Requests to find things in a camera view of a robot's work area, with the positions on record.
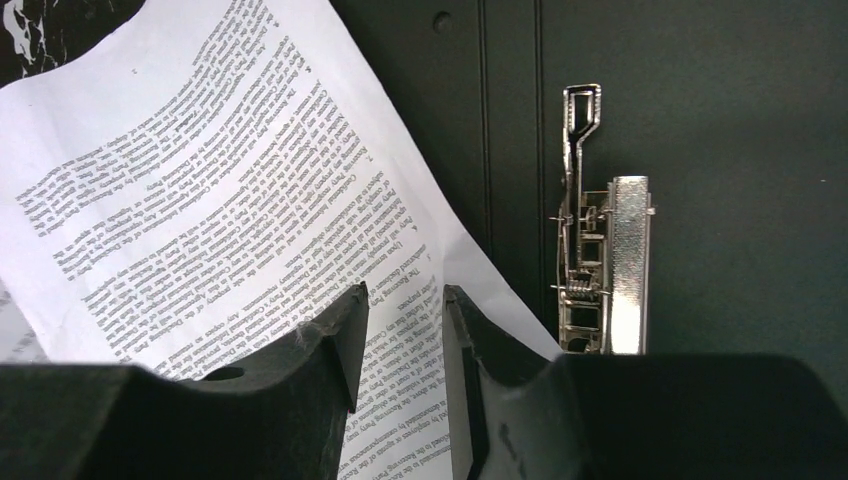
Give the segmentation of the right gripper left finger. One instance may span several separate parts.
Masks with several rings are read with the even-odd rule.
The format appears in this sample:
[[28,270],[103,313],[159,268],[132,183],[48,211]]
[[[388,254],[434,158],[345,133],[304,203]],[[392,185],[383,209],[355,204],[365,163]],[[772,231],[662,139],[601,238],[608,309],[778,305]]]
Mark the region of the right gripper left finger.
[[333,479],[368,322],[356,284],[199,380],[137,366],[5,365],[5,479]]

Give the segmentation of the printed white paper sheets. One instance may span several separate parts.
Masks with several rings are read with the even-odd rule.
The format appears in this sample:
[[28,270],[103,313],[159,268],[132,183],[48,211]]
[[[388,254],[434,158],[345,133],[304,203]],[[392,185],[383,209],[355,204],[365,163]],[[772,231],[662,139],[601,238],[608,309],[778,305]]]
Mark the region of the printed white paper sheets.
[[43,365],[199,380],[364,284],[341,479],[446,479],[447,284],[560,349],[326,1],[148,1],[1,91],[1,279]]

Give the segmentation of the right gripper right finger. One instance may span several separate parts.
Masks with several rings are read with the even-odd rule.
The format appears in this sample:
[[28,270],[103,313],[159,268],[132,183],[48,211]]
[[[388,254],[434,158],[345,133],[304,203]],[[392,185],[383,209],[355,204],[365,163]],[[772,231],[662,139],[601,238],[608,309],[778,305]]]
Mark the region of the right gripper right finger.
[[456,479],[843,479],[847,423],[819,377],[773,355],[547,360],[444,289]]

